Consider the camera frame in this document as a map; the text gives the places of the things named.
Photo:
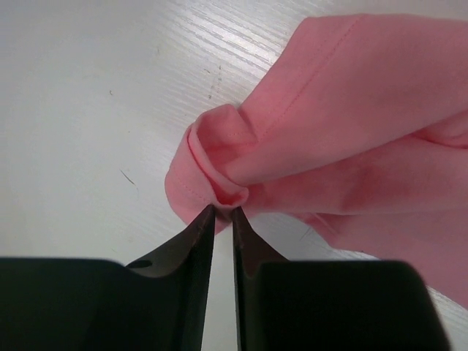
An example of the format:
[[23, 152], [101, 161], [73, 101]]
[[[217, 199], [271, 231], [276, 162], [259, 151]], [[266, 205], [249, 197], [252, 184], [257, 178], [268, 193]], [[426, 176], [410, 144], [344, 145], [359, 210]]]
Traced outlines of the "light pink t-shirt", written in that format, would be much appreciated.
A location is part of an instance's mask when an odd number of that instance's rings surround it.
[[467, 305], [467, 22], [307, 18], [239, 106], [203, 113], [165, 178], [192, 221], [283, 213], [332, 247], [411, 263]]

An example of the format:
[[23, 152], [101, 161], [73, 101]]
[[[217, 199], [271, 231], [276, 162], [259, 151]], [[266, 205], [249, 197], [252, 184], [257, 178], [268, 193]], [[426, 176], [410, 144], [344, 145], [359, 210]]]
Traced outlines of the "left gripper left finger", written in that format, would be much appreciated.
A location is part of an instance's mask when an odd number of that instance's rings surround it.
[[128, 265], [1, 259], [3, 350], [199, 350], [215, 211]]

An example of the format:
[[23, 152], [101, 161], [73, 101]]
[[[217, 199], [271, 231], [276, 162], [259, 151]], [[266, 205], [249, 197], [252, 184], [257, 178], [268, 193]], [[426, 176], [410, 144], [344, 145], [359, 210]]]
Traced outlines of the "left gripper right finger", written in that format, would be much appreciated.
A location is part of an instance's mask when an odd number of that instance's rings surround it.
[[292, 261], [232, 213], [240, 350], [449, 350], [417, 271], [394, 260]]

